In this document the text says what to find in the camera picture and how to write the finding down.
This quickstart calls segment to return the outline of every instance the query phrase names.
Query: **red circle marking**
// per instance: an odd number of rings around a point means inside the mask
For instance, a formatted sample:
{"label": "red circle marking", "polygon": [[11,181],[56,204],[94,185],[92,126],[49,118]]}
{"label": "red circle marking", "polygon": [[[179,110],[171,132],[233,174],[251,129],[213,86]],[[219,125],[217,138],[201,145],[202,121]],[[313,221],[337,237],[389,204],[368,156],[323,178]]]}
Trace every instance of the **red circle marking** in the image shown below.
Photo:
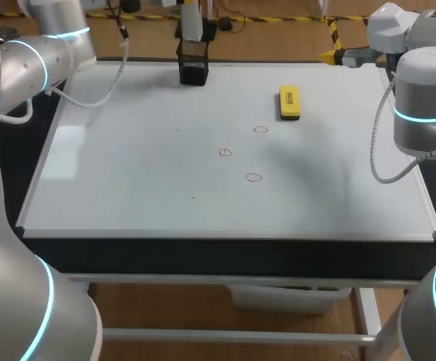
{"label": "red circle marking", "polygon": [[258,182],[262,179],[262,176],[258,173],[248,173],[247,174],[247,181],[249,182]]}
{"label": "red circle marking", "polygon": [[266,133],[268,131],[268,128],[266,126],[256,126],[253,128],[253,131],[255,133]]}
{"label": "red circle marking", "polygon": [[231,156],[232,152],[230,151],[230,149],[223,148],[218,150],[218,154],[220,156]]}

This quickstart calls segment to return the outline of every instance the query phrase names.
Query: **white table surface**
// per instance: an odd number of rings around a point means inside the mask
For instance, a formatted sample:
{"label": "white table surface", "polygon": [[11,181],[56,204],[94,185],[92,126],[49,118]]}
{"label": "white table surface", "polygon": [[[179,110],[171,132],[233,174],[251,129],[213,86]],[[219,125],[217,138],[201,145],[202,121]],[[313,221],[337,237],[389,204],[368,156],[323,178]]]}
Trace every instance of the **white table surface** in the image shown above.
{"label": "white table surface", "polygon": [[[99,63],[66,91],[100,99],[117,68]],[[300,89],[295,122],[277,112],[288,83]],[[61,100],[18,226],[27,238],[432,241],[436,216],[419,169],[391,185],[371,174],[387,84],[372,65],[210,64],[206,86],[191,87],[179,84],[175,63],[130,63],[102,108]],[[410,161],[394,145],[392,107],[391,96],[377,142],[385,177]]]}

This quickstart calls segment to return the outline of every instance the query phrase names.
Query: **wooden floor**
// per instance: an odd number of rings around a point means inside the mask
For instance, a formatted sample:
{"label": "wooden floor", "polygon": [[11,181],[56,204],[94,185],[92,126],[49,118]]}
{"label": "wooden floor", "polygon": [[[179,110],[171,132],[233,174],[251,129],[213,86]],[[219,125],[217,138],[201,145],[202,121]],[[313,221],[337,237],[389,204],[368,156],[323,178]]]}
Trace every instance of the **wooden floor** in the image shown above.
{"label": "wooden floor", "polygon": [[[247,16],[316,15],[314,0],[224,0],[229,8]],[[436,0],[397,0],[407,10],[436,8]],[[216,1],[220,15],[227,12]],[[330,15],[369,15],[383,0],[330,0]],[[0,0],[3,11],[18,11],[11,0]],[[159,9],[144,6],[153,14]],[[98,56],[120,56],[120,34],[111,20],[89,19]],[[125,21],[130,33],[130,56],[175,57],[177,39],[173,21]],[[33,20],[0,20],[26,35],[37,33]],[[243,24],[235,24],[239,29]],[[367,44],[361,22],[341,21],[338,33],[344,47]],[[240,34],[219,32],[210,45],[214,59],[314,60],[333,49],[327,26],[315,22],[247,23]],[[376,290],[380,317],[385,322],[402,300],[400,290]],[[323,316],[238,310],[223,286],[92,285],[95,300],[108,327],[188,329],[240,329],[355,333],[357,324],[352,300],[338,302]],[[299,347],[240,344],[105,341],[100,361],[341,361],[342,347]],[[394,361],[402,360],[397,354]]]}

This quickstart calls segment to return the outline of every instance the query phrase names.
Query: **yellow black tape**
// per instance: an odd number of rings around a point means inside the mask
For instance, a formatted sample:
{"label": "yellow black tape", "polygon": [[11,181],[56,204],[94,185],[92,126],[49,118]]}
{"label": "yellow black tape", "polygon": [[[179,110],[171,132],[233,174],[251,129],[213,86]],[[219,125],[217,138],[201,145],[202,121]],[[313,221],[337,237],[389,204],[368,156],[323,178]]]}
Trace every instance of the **yellow black tape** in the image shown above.
{"label": "yellow black tape", "polygon": [[[23,13],[0,13],[1,18],[26,17]],[[86,13],[88,18],[114,19],[111,14]],[[178,15],[122,15],[125,20],[179,20]],[[367,25],[368,17],[220,17],[232,22],[246,23],[285,23],[300,21],[318,21],[320,23],[329,23],[337,20],[357,20]]]}
{"label": "yellow black tape", "polygon": [[341,45],[341,40],[338,37],[337,20],[328,19],[328,24],[329,24],[329,31],[330,31],[330,35],[332,36],[332,41],[333,41],[333,45],[335,47],[335,50],[343,49],[343,47]]}

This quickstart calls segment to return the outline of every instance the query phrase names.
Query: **yellow sponge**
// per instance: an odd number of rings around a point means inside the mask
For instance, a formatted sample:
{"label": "yellow sponge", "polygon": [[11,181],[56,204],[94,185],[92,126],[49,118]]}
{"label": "yellow sponge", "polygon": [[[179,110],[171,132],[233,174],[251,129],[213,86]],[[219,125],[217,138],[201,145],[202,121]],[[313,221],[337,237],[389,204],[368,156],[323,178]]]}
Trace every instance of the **yellow sponge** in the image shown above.
{"label": "yellow sponge", "polygon": [[280,116],[282,120],[300,119],[300,98],[296,85],[280,86]]}

